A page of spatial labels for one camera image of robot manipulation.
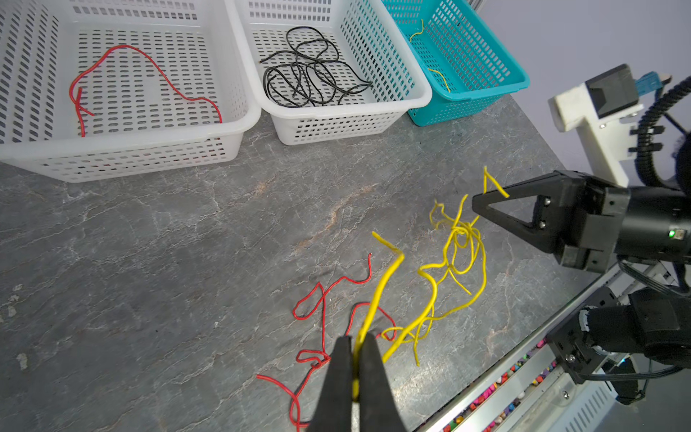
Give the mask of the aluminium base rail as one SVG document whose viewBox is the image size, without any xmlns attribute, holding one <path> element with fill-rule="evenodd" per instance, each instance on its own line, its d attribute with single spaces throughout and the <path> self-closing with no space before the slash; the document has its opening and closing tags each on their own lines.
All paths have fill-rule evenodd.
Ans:
<svg viewBox="0 0 691 432">
<path fill-rule="evenodd" d="M 690 302 L 611 269 L 577 282 L 556 310 L 500 295 L 498 323 L 453 328 L 428 384 L 409 385 L 417 431 L 592 431 L 617 404 L 690 366 Z"/>
</svg>

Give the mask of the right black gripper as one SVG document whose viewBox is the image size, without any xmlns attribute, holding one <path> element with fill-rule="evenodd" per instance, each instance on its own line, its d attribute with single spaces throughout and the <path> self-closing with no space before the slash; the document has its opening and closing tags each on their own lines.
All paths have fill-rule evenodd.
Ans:
<svg viewBox="0 0 691 432">
<path fill-rule="evenodd" d="M 631 202 L 629 188 L 575 171 L 504 186 L 488 171 L 483 175 L 482 193 L 471 200 L 477 216 L 553 253 L 561 266 L 608 270 Z"/>
</svg>

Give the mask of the left white plastic basket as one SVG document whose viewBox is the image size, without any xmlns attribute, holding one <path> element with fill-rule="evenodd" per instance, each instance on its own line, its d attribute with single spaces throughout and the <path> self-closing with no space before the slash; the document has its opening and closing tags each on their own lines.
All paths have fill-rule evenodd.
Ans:
<svg viewBox="0 0 691 432">
<path fill-rule="evenodd" d="M 2 162 L 80 183 L 236 158 L 261 110 L 227 2 L 3 2 Z"/>
</svg>

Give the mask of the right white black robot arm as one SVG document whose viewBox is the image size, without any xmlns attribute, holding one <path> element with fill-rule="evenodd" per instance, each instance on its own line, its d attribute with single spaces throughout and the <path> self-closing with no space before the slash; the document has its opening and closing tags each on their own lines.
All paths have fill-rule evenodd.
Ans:
<svg viewBox="0 0 691 432">
<path fill-rule="evenodd" d="M 548 343 L 574 383 L 606 382 L 624 405 L 690 366 L 690 133 L 659 176 L 660 120 L 690 94 L 620 65 L 553 97 L 559 131 L 577 131 L 591 170 L 556 171 L 473 198 L 473 210 L 561 266 L 602 274 L 611 262 L 639 289 L 581 304 Z"/>
</svg>

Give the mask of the white plastic basket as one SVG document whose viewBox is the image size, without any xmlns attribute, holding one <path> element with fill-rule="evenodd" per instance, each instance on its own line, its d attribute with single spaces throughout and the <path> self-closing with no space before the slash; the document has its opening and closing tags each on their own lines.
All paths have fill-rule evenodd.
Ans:
<svg viewBox="0 0 691 432">
<path fill-rule="evenodd" d="M 80 183 L 236 158 L 261 110 L 227 2 L 3 2 L 2 162 Z"/>
<path fill-rule="evenodd" d="M 228 1 L 226 7 L 251 95 L 285 145 L 382 133 L 431 100 L 425 74 L 381 1 Z M 328 106 L 289 108 L 271 101 L 260 61 L 287 49 L 286 32 L 300 26 L 333 41 L 372 87 Z"/>
</svg>

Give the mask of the middle white plastic basket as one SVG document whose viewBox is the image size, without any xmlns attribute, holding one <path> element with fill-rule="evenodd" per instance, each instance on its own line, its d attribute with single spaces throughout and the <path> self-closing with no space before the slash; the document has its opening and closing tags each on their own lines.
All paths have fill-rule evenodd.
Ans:
<svg viewBox="0 0 691 432">
<path fill-rule="evenodd" d="M 251 95 L 285 145 L 382 133 L 431 100 L 425 74 L 381 1 L 228 1 L 226 7 Z M 260 61 L 287 49 L 286 32 L 300 26 L 333 41 L 372 87 L 328 106 L 289 108 L 271 101 Z"/>
</svg>

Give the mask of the teal plastic basket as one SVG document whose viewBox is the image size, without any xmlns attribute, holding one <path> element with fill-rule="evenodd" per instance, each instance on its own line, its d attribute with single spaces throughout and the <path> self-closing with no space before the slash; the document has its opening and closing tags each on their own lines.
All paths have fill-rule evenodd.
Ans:
<svg viewBox="0 0 691 432">
<path fill-rule="evenodd" d="M 385 1 L 432 88 L 408 115 L 418 126 L 480 113 L 530 79 L 466 1 Z"/>
</svg>

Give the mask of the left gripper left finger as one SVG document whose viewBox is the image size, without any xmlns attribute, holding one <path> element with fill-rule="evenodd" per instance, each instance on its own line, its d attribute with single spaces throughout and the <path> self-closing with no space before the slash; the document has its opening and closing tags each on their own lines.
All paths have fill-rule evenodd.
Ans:
<svg viewBox="0 0 691 432">
<path fill-rule="evenodd" d="M 351 430 L 354 378 L 351 346 L 349 336 L 336 340 L 308 432 Z"/>
</svg>

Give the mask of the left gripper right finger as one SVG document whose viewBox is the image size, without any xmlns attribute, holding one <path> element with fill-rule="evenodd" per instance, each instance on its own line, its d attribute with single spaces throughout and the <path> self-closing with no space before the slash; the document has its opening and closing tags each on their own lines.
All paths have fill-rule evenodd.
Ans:
<svg viewBox="0 0 691 432">
<path fill-rule="evenodd" d="M 359 352 L 359 430 L 405 431 L 396 407 L 376 337 L 367 333 Z"/>
</svg>

